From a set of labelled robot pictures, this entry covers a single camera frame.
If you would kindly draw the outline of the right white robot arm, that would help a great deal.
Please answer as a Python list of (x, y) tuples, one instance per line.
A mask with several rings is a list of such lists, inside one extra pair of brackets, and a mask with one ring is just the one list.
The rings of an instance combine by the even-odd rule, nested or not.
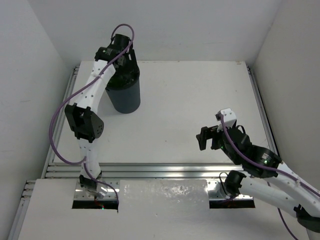
[(199, 149), (211, 140), (212, 150), (221, 150), (243, 171), (232, 170), (222, 184), (235, 198), (249, 195), (287, 212), (304, 228), (320, 231), (320, 192), (303, 181), (271, 150), (252, 144), (241, 125), (202, 127), (196, 135)]

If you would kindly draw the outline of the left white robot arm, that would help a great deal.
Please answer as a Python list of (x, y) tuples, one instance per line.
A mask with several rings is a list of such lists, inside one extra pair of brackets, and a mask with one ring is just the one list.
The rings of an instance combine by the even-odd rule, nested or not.
[(84, 160), (80, 186), (102, 200), (115, 192), (114, 187), (102, 180), (98, 162), (98, 138), (104, 131), (104, 122), (98, 116), (102, 96), (106, 93), (121, 114), (130, 114), (141, 104), (140, 69), (128, 36), (116, 34), (107, 47), (98, 49), (86, 84), (89, 87), (81, 91), (73, 104), (65, 106), (64, 113)]

